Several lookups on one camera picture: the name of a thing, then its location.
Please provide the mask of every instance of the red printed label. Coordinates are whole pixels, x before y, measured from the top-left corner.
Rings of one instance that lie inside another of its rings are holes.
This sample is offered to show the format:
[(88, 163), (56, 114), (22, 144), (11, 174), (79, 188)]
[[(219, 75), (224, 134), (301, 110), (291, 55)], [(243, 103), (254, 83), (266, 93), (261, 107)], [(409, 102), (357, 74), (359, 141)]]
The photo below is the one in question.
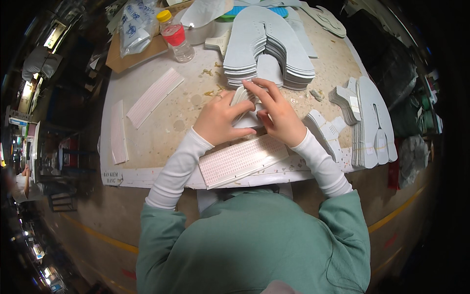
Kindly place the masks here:
[(163, 35), (163, 38), (165, 38), (165, 40), (168, 43), (170, 43), (172, 46), (178, 46), (185, 40), (183, 26), (180, 26), (180, 28), (174, 34), (170, 36), (165, 36), (166, 34), (171, 34), (171, 32), (174, 30), (175, 30), (174, 27), (165, 28), (162, 35)]

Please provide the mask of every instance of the cardboard box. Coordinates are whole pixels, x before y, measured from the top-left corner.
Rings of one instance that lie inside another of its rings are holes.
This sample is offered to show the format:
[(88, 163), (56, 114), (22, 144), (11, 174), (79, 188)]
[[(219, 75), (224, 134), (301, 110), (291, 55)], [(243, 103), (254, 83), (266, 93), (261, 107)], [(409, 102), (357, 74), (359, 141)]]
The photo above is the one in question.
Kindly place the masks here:
[(162, 35), (153, 37), (144, 51), (137, 54), (126, 55), (124, 58), (120, 56), (119, 43), (119, 33), (117, 32), (113, 36), (108, 58), (106, 59), (106, 65), (117, 73), (168, 51), (168, 45)]

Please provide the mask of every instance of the floor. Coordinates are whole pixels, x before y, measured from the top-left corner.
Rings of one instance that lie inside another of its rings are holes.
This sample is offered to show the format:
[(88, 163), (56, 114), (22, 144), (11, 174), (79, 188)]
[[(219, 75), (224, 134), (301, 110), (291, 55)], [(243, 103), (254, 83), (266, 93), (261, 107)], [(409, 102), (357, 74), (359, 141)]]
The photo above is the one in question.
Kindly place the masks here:
[[(96, 150), (102, 101), (93, 104), (93, 118), (82, 136), (82, 148)], [(98, 156), (87, 162), (99, 171)], [(398, 274), (427, 226), (434, 206), (439, 160), (431, 162), (415, 183), (395, 191), (387, 188), (388, 165), (346, 177), (361, 198), (371, 242), (372, 278), (368, 293), (385, 276)], [(82, 276), (100, 280), (115, 293), (135, 293), (135, 263), (140, 234), (140, 211), (148, 189), (103, 186), (100, 173), (87, 175), (78, 187), (78, 211), (52, 213), (38, 202), (44, 220), (62, 242)], [(315, 180), (292, 183), (294, 201), (306, 213), (318, 216), (323, 196)], [(199, 218), (196, 192), (185, 190), (177, 208), (187, 216), (186, 226)]]

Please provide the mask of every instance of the white sleeve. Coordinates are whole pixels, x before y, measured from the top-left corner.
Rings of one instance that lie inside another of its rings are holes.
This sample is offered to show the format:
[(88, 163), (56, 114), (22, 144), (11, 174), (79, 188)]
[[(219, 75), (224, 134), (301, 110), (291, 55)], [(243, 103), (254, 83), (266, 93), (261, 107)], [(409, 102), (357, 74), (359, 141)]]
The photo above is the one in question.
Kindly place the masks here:
[(214, 146), (191, 127), (153, 183), (145, 202), (152, 207), (174, 209), (199, 157), (212, 148)]
[(325, 197), (340, 196), (353, 190), (344, 173), (308, 128), (304, 140), (291, 149), (305, 159)]

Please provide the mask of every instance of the yellow bottle cap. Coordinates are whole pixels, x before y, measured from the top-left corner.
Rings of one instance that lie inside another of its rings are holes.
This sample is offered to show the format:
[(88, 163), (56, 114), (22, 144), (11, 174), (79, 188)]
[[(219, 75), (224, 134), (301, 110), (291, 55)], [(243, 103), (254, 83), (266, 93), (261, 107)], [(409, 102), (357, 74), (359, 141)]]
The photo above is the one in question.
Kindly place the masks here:
[(157, 20), (161, 23), (167, 22), (172, 17), (172, 14), (169, 10), (163, 10), (157, 14)]

